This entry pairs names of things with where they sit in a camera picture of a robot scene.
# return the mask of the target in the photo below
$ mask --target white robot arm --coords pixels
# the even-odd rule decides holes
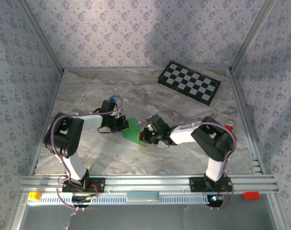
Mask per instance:
[[[231,137],[224,129],[215,127],[215,124],[217,126],[221,124],[213,118],[203,119],[203,125],[169,127],[161,117],[154,115],[148,119],[148,123],[148,127],[139,135],[140,140],[149,144],[163,141],[170,146],[197,142],[209,157],[204,175],[205,181],[209,183],[208,186],[214,186],[222,178],[226,156],[234,146],[234,135]]]
[[[104,100],[102,107],[95,110],[97,113],[107,113],[114,111],[114,107],[117,106],[115,102]],[[86,116],[65,116],[63,113],[58,113],[53,123],[65,117],[59,121],[54,131],[54,143],[57,152],[62,157],[68,172],[70,172],[69,182],[73,186],[85,190],[88,186],[89,172],[83,165],[81,159],[78,156],[78,144],[81,136],[81,132],[87,129],[97,129],[107,127],[111,133],[122,131],[129,127],[128,121],[124,115],[121,115],[119,111],[116,111],[109,115],[86,115]],[[52,125],[49,128],[45,138],[44,145],[50,150],[57,158],[60,157],[54,153],[51,142],[51,130]]]
[[[195,129],[196,127],[191,127],[188,129],[180,129],[180,127],[176,127],[171,132],[170,138],[177,145],[185,142],[196,142],[196,140],[191,135]],[[212,181],[217,182],[222,177],[223,166],[224,161],[215,161],[209,157],[205,175]]]

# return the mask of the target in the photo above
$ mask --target green cloth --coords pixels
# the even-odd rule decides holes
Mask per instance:
[[[127,121],[130,127],[125,130],[122,130],[123,137],[134,143],[137,143],[139,145],[146,147],[146,143],[139,140],[139,133],[141,132],[141,130],[139,128],[136,118],[135,117],[128,118]]]

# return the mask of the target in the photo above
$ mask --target wall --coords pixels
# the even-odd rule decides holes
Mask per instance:
[[[59,74],[15,1],[0,0],[0,229],[34,158]]]
[[[277,1],[235,76],[291,221],[291,0]]]
[[[263,0],[27,0],[64,68],[230,66]]]

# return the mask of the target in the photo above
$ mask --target red block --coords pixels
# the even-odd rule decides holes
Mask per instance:
[[[256,200],[260,199],[260,194],[259,192],[246,192],[243,193],[243,197],[245,200]]]

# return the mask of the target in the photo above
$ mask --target black and white checkerboard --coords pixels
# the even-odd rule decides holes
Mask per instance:
[[[221,82],[171,61],[158,83],[174,89],[203,104],[210,105]]]

